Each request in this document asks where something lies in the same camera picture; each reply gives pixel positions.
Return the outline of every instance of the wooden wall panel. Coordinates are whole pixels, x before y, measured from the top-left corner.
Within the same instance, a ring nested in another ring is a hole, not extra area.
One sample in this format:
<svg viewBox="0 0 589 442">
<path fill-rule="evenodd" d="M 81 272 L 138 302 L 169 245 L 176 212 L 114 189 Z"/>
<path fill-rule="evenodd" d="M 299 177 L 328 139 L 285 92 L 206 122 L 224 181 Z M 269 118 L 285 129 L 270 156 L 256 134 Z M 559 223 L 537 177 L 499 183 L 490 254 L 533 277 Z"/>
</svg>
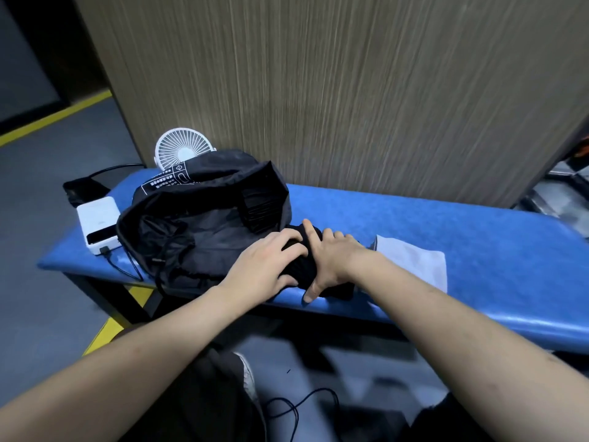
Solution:
<svg viewBox="0 0 589 442">
<path fill-rule="evenodd" d="M 508 207 L 589 114 L 588 0 L 77 0 L 136 145 Z"/>
</svg>

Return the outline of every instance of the yellow floor stripe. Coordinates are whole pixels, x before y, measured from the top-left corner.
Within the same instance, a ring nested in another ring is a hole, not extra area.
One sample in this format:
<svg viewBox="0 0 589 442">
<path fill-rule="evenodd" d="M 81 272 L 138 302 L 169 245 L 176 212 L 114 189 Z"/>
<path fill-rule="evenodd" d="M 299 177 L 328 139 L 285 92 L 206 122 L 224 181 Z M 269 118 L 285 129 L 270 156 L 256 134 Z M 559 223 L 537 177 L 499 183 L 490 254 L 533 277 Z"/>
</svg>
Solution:
<svg viewBox="0 0 589 442">
<path fill-rule="evenodd" d="M 52 115 L 46 116 L 45 118 L 39 119 L 38 121 L 32 122 L 31 124 L 17 128 L 16 130 L 0 136 L 0 147 L 11 141 L 22 138 L 24 135 L 28 135 L 29 133 L 39 130 L 40 128 L 59 121 L 60 119 L 66 118 L 80 110 L 85 109 L 86 107 L 90 107 L 90 105 L 99 103 L 100 101 L 109 98 L 112 95 L 113 94 L 110 92 L 110 90 L 103 91 L 96 96 L 92 96 L 91 98 L 75 103 L 71 107 L 64 108 L 57 113 L 53 113 Z"/>
<path fill-rule="evenodd" d="M 152 291 L 153 290 L 150 288 L 131 287 L 129 293 L 135 298 L 139 305 L 143 307 L 147 302 L 147 299 L 149 299 Z M 107 319 L 107 322 L 104 323 L 102 329 L 100 329 L 99 333 L 94 337 L 90 343 L 90 346 L 88 346 L 88 348 L 84 351 L 84 355 L 88 355 L 90 352 L 93 352 L 105 344 L 110 343 L 114 336 L 121 330 L 122 326 L 118 322 L 112 318 Z"/>
</svg>

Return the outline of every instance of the white tissue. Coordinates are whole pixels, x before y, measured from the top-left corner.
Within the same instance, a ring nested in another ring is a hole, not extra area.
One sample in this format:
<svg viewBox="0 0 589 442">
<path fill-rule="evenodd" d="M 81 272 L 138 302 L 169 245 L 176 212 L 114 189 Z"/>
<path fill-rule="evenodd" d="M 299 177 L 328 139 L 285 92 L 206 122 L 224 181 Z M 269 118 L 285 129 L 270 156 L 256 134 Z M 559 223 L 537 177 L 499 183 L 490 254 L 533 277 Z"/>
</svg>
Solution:
<svg viewBox="0 0 589 442">
<path fill-rule="evenodd" d="M 424 250 L 393 237 L 376 236 L 376 251 L 422 281 L 448 292 L 446 256 L 441 251 Z"/>
</svg>

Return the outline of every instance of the white desk fan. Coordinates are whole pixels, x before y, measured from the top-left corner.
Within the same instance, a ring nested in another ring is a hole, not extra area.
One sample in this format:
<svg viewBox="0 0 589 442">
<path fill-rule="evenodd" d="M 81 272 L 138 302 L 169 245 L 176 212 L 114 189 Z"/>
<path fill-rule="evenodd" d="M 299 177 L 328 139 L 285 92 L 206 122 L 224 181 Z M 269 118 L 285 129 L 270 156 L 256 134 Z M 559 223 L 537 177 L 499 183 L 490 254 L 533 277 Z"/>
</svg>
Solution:
<svg viewBox="0 0 589 442">
<path fill-rule="evenodd" d="M 191 128 L 178 127 L 168 130 L 157 141 L 154 161 L 161 170 L 206 152 L 217 150 L 202 133 Z"/>
</svg>

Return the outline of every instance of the black backpack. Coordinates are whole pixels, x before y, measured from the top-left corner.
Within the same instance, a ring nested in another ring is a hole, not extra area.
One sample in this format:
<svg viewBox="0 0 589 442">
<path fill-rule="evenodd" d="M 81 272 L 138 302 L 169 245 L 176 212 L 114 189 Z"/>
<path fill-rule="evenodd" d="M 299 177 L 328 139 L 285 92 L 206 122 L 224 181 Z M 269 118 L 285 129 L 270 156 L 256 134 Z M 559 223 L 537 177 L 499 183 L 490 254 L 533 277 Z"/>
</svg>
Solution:
<svg viewBox="0 0 589 442">
<path fill-rule="evenodd" d="M 160 290 L 191 299 L 222 281 L 245 248 L 290 222 L 289 191 L 276 167 L 223 150 L 139 186 L 117 234 Z"/>
</svg>

